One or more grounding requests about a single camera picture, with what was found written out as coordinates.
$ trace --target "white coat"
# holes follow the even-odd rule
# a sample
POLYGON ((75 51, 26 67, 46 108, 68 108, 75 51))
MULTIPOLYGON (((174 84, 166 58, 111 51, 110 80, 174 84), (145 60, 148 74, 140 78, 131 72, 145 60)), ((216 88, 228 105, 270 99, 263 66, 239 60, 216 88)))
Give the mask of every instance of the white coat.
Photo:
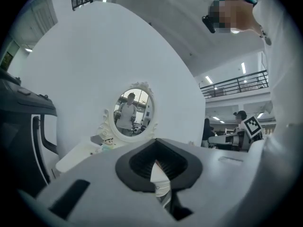
POLYGON ((253 15, 271 40, 268 45, 263 38, 278 133, 289 123, 303 123, 302 38, 279 0, 258 0, 253 15))

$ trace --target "black rectangular strip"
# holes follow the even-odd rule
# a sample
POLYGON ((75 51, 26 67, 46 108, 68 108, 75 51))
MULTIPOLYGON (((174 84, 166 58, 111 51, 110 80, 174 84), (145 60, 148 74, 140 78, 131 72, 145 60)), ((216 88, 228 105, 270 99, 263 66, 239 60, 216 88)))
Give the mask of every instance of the black rectangular strip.
POLYGON ((75 181, 64 195, 49 208, 49 210, 55 215, 66 219, 89 185, 90 183, 85 180, 79 179, 75 181))

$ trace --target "black machine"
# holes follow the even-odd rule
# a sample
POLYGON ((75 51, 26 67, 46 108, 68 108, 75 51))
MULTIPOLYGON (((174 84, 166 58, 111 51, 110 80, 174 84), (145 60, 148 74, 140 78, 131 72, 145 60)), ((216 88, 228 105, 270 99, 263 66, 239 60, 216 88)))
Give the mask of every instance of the black machine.
POLYGON ((55 178, 56 108, 48 96, 0 79, 0 138, 17 177, 18 188, 33 197, 55 178))

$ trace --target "person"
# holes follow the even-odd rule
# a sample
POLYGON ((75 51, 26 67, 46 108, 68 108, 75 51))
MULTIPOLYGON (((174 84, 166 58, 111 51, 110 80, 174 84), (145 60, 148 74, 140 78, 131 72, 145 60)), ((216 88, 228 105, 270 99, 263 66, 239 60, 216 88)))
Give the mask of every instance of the person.
POLYGON ((243 120, 247 119, 247 114, 244 110, 238 111, 237 114, 235 115, 236 118, 236 123, 239 125, 239 130, 244 130, 245 125, 243 120))
POLYGON ((202 136, 202 144, 201 147, 208 148, 208 138, 211 137, 212 130, 210 127, 209 119, 206 118, 204 120, 204 129, 203 129, 203 136, 202 136))
POLYGON ((210 129, 211 129, 211 136, 218 136, 214 131, 214 127, 210 127, 210 129))
POLYGON ((134 98, 135 94, 130 93, 127 97, 127 103, 120 104, 118 109, 121 113, 118 115, 116 127, 120 133, 126 136, 132 135, 131 129, 133 128, 133 122, 136 119, 137 108, 133 105, 134 98))
POLYGON ((303 85, 302 37, 280 1, 214 0, 202 20, 212 33, 214 27, 219 32, 251 30, 263 40, 277 127, 303 123, 303 97, 289 93, 289 83, 295 88, 303 85))

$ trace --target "person wearing blue cap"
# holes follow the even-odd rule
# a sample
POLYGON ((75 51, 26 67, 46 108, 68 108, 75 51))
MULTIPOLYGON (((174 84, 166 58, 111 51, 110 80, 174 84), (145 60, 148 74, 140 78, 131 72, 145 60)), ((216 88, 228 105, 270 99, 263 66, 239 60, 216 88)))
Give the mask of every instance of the person wearing blue cap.
POLYGON ((263 40, 275 132, 280 126, 303 123, 303 41, 280 1, 214 0, 202 21, 211 33, 250 30, 263 40))

